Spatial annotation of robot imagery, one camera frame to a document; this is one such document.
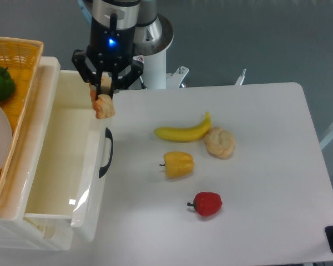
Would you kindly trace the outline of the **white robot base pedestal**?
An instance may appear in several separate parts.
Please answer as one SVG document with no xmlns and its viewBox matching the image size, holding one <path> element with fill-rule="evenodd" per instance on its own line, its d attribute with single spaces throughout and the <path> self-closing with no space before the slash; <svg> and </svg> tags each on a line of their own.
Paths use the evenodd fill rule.
<svg viewBox="0 0 333 266">
<path fill-rule="evenodd" d="M 168 73 L 166 69 L 167 49 L 173 39 L 173 27 L 161 14 L 151 24 L 135 28 L 134 54 L 144 57 L 144 72 L 129 90 L 185 87 L 183 80 L 189 72 L 187 67 L 181 65 L 173 73 Z"/>
</svg>

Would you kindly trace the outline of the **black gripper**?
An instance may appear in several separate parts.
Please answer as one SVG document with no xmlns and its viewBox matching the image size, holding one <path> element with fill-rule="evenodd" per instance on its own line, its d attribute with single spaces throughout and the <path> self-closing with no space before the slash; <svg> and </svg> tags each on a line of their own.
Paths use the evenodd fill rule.
<svg viewBox="0 0 333 266">
<path fill-rule="evenodd" d="M 144 58 L 134 55 L 134 27 L 118 29 L 118 17 L 108 18 L 107 25 L 92 19 L 90 44 L 86 50 L 75 50 L 72 62 L 86 83 L 101 92 L 102 74 L 111 73 L 109 96 L 115 90 L 126 90 L 144 71 Z"/>
</svg>

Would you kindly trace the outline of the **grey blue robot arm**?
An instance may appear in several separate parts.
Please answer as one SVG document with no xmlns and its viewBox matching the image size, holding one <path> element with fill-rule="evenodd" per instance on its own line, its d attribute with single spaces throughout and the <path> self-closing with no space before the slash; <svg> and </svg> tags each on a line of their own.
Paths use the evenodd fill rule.
<svg viewBox="0 0 333 266">
<path fill-rule="evenodd" d="M 93 1 L 90 42 L 86 50 L 75 50 L 72 62 L 83 81 L 103 94 L 102 75 L 111 73 L 107 95 L 129 88 L 144 72 L 144 57 L 138 53 L 143 29 L 157 18 L 156 1 Z"/>
</svg>

